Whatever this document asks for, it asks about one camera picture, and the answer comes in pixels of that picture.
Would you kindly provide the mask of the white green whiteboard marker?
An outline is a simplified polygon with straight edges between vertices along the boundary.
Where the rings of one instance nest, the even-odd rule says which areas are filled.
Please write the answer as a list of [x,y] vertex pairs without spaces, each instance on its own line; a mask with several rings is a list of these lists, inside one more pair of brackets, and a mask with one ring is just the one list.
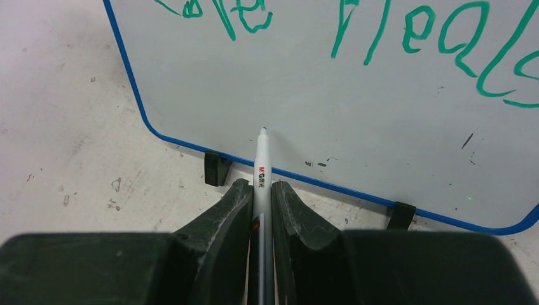
[[257,138],[254,160],[248,304],[275,303],[271,206],[272,167],[270,164],[269,143],[267,128],[264,127]]

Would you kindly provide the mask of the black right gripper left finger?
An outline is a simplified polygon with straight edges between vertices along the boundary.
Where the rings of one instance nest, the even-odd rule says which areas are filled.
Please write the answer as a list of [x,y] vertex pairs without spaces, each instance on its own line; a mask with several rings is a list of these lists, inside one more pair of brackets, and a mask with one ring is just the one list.
[[252,187],[172,233],[20,234],[1,246],[2,304],[239,304]]

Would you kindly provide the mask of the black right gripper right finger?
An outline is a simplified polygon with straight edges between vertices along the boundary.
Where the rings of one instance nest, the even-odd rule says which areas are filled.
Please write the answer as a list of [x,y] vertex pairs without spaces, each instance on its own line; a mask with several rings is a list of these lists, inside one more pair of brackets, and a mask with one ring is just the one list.
[[536,304],[495,237],[340,230],[287,182],[272,186],[280,304]]

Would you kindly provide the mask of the blue framed whiteboard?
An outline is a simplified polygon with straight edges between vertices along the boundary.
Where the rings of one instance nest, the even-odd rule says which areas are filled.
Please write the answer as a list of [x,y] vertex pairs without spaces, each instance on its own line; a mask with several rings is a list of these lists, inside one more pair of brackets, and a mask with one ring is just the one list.
[[105,1],[159,139],[497,235],[538,222],[537,1]]

